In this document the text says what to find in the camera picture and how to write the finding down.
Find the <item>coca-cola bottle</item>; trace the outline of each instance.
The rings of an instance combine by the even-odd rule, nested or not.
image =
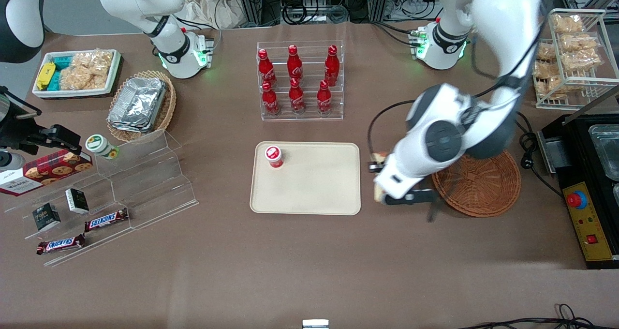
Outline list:
[[[263,104],[268,115],[279,115],[280,109],[277,103],[277,95],[272,91],[269,81],[263,82]]]
[[[290,106],[292,112],[296,115],[301,115],[305,112],[305,102],[303,101],[303,90],[299,87],[299,79],[296,77],[290,78]]]
[[[295,45],[288,46],[288,75],[290,78],[298,78],[299,83],[303,80],[303,63],[297,54]]]
[[[271,87],[276,87],[277,78],[275,77],[275,67],[273,67],[273,63],[269,59],[267,50],[259,49],[258,58],[260,59],[260,63],[258,63],[258,70],[260,71],[260,77],[263,82],[268,81],[270,82]]]
[[[324,62],[324,79],[327,80],[329,86],[333,87],[338,82],[340,74],[340,60],[338,59],[338,47],[336,45],[329,46],[329,55]]]
[[[320,82],[320,89],[316,95],[318,99],[318,112],[325,117],[331,114],[331,91],[329,91],[329,83],[326,80]]]

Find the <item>white cloth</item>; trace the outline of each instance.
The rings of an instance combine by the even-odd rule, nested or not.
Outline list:
[[[185,0],[186,20],[207,23],[221,29],[231,29],[247,21],[241,0],[221,0],[217,7],[217,24],[215,24],[215,5],[219,0]]]

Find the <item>emergency stop button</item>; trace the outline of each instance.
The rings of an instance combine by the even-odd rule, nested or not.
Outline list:
[[[584,209],[587,206],[587,197],[580,190],[572,192],[571,194],[566,196],[565,199],[566,201],[568,201],[568,206],[576,209]]]

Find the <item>yellow snack package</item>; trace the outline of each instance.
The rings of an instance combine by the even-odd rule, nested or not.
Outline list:
[[[56,71],[56,65],[53,62],[45,63],[37,77],[37,87],[43,91],[49,85],[51,78]]]

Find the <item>snickers bar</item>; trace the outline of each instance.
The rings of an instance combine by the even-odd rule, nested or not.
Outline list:
[[[117,221],[122,221],[125,219],[128,219],[129,215],[127,213],[127,209],[123,208],[121,210],[118,210],[118,212],[114,212],[112,214],[108,214],[106,216],[102,216],[99,219],[95,219],[95,220],[91,220],[91,221],[86,221],[84,223],[84,232],[89,232],[95,228],[98,227],[103,227],[106,225],[110,225],[112,223],[115,223]]]
[[[85,245],[86,237],[84,237],[84,234],[80,234],[79,236],[75,236],[70,239],[41,242],[37,247],[37,254],[43,255],[51,252],[58,252],[60,250],[82,248]]]

